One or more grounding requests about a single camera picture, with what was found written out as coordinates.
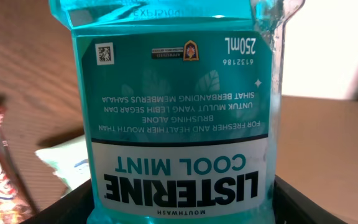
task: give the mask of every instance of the wooden table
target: wooden table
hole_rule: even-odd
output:
[[[0,0],[1,94],[11,154],[43,209],[64,186],[34,152],[45,138],[82,126],[70,33],[51,16],[46,0]]]
[[[0,95],[14,162],[44,209],[64,186],[34,152],[45,139],[82,127],[70,33],[46,0],[0,0]],[[277,174],[358,223],[358,102],[284,97]]]

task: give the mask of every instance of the plastic bottle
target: plastic bottle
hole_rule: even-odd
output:
[[[287,20],[303,0],[50,0],[71,30],[88,223],[274,223]]]

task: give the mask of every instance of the teal label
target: teal label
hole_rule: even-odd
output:
[[[201,218],[265,200],[272,52],[258,33],[82,37],[78,45],[104,207]]]
[[[272,51],[257,32],[80,37],[95,141],[267,135]]]

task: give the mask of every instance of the mouthwash bottle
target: mouthwash bottle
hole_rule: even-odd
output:
[[[71,30],[88,223],[274,223],[286,21],[303,0],[50,0]]]

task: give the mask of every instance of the black container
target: black container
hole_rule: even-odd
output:
[[[23,224],[86,223],[94,208],[91,188],[89,180]],[[273,209],[276,224],[345,224],[277,176]]]

